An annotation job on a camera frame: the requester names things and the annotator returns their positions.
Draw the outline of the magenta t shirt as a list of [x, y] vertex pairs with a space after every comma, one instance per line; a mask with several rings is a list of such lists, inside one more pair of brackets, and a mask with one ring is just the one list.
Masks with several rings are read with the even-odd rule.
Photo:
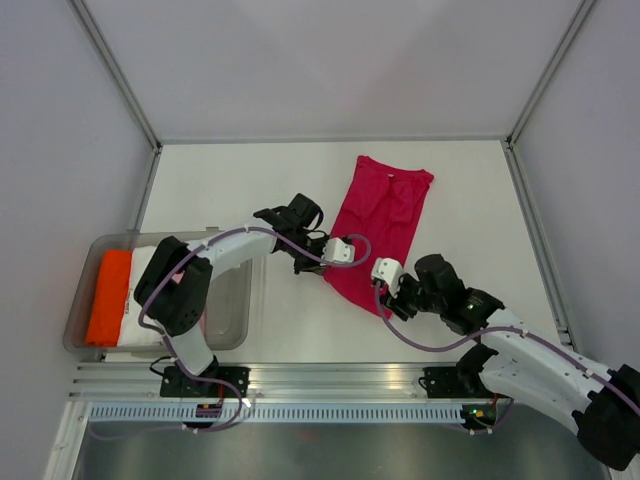
[[361, 265], [329, 268], [324, 280], [346, 300], [376, 314], [371, 271], [378, 258], [407, 260], [434, 175], [404, 170], [361, 155], [331, 230], [333, 237], [359, 234], [371, 245]]

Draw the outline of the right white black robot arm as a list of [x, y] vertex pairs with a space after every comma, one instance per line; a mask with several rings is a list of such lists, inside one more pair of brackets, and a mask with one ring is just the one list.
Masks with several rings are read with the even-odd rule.
[[543, 338], [499, 299], [466, 286], [440, 254], [420, 258], [412, 273], [379, 258], [371, 277], [378, 311], [403, 321], [435, 314], [460, 337], [451, 349], [473, 345], [456, 364], [463, 392], [486, 389], [546, 415], [610, 469], [623, 471], [638, 456], [638, 370], [613, 369]]

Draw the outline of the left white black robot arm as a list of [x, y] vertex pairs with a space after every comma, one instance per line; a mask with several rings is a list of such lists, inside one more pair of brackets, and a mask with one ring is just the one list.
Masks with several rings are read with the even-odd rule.
[[298, 193], [285, 206], [255, 212], [245, 226], [197, 242], [169, 236], [158, 244], [133, 292], [141, 307], [138, 323], [161, 335], [195, 395], [209, 395], [218, 384], [216, 358], [199, 326], [212, 281], [275, 252], [293, 259], [296, 275], [323, 273], [328, 236], [315, 235], [323, 218], [321, 208]]

